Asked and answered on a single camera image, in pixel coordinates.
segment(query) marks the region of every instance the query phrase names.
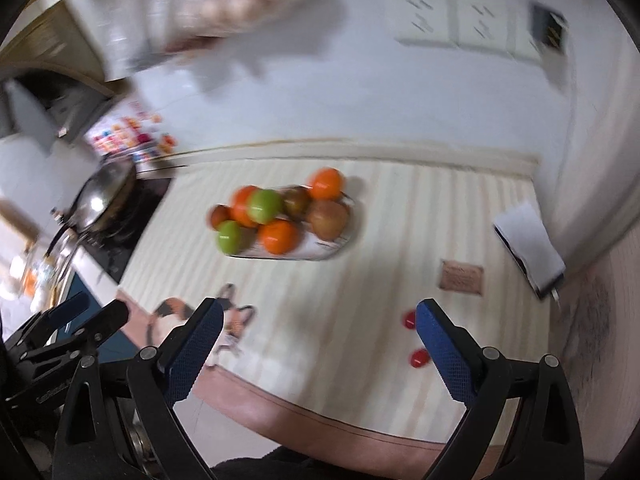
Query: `screw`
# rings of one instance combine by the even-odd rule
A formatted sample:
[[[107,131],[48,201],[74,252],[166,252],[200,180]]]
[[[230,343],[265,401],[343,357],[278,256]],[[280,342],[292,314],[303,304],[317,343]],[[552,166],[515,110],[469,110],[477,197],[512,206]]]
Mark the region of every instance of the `screw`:
[[[143,361],[149,361],[149,359],[153,359],[154,357],[156,357],[157,353],[158,353],[158,349],[155,346],[145,346],[140,351],[140,358]]]
[[[94,363],[95,363],[95,358],[92,355],[85,355],[82,359],[80,359],[80,366],[82,368],[88,368]]]
[[[495,361],[500,357],[500,352],[498,352],[494,347],[488,346],[487,348],[482,349],[482,355],[487,359],[491,359],[491,361]]]
[[[547,366],[551,366],[552,368],[555,368],[560,364],[558,358],[551,354],[545,355],[545,363]]]

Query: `blue cabinet door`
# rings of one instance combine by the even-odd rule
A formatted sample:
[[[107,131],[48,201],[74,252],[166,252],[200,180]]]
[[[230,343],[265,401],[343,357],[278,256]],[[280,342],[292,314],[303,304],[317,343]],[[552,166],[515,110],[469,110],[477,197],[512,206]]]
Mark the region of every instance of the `blue cabinet door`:
[[[89,296],[89,308],[80,314],[80,316],[76,317],[68,327],[65,326],[58,330],[58,341],[68,338],[82,323],[100,310],[100,304],[91,295],[88,287],[82,282],[80,277],[75,274],[71,281],[71,285],[69,286],[69,292],[66,296],[71,298],[80,292],[84,292]],[[137,352],[138,348],[122,333],[121,330],[118,330],[114,335],[107,339],[107,341],[102,343],[98,349],[98,361],[108,363],[110,361],[129,359]]]

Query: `green apple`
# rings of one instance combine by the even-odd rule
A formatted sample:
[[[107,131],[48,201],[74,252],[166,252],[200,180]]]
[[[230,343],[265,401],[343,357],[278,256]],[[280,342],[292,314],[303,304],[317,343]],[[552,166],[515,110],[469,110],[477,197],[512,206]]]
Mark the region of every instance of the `green apple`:
[[[242,244],[242,229],[234,220],[225,220],[218,226],[218,247],[225,254],[238,254]]]
[[[257,189],[249,197],[247,214],[258,224],[268,224],[282,213],[282,198],[273,189]]]

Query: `table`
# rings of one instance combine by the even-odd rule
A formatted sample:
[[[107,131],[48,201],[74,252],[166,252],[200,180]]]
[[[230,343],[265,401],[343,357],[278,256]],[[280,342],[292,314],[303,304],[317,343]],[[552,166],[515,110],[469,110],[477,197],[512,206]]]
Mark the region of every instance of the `table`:
[[[348,178],[360,228],[322,262],[222,255],[205,223],[209,208],[247,184],[300,184],[317,168]],[[203,370],[197,396],[237,422],[299,452],[378,475],[421,478],[464,406],[433,365],[411,368],[421,342],[401,323],[435,298],[481,346],[539,360],[548,340],[548,301],[539,302],[492,229],[524,200],[530,180],[455,168],[367,160],[235,160],[174,180],[120,284],[132,319],[126,333],[146,344],[148,316],[170,297],[197,306],[226,283],[252,305],[238,352]],[[484,267],[484,296],[445,292],[442,260]],[[485,457],[495,463],[510,428],[510,402]]]

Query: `red object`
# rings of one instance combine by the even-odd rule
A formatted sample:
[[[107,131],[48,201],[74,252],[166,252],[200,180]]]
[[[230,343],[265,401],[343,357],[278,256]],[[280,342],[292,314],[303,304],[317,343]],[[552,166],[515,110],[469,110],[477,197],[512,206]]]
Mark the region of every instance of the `red object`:
[[[147,142],[151,142],[151,136],[147,134],[138,134],[138,142],[140,144],[146,144]]]
[[[218,230],[218,226],[226,220],[231,220],[231,209],[226,205],[218,204],[212,207],[207,214],[207,224],[216,231]]]
[[[431,361],[431,356],[429,355],[429,352],[427,352],[427,349],[420,348],[411,354],[411,360],[409,362],[414,368],[422,368],[429,361]]]
[[[127,123],[127,126],[131,128],[136,135],[140,133],[140,123],[138,121],[130,117],[122,117],[122,120]]]
[[[342,195],[344,177],[334,168],[322,168],[309,180],[309,195],[314,200],[338,200]]]
[[[402,324],[409,330],[415,330],[415,310],[410,310],[402,318]]]
[[[169,134],[164,134],[162,136],[162,140],[164,140],[165,143],[167,143],[169,146],[171,146],[172,148],[175,148],[176,145],[178,144],[175,139],[169,135]]]
[[[255,186],[244,186],[238,189],[231,197],[231,218],[241,226],[249,229],[256,227],[257,223],[249,218],[246,211],[246,201],[249,200],[249,196],[256,189],[258,188]]]
[[[300,233],[293,222],[276,219],[260,227],[258,240],[271,254],[285,254],[300,243]]]

